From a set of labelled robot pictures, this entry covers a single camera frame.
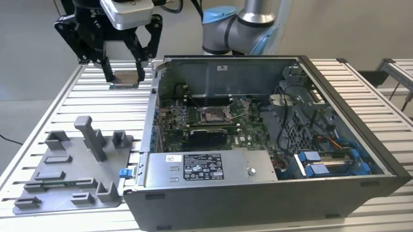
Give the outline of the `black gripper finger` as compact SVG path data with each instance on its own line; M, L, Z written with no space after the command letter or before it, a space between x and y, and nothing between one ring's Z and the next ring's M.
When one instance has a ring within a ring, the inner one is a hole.
M92 62L103 70L105 81L113 80L113 73L105 54L101 24L92 20L77 22L73 16L62 16L54 22L54 29L77 56L79 64Z
M135 33L137 28L127 29L127 35L124 37L124 44L135 59L137 81L144 81L145 76L141 63L148 61L149 58L155 58L157 53L163 29L163 18L159 14L151 15L151 21L147 25L144 25L144 28L149 33L149 42L145 47L141 46Z

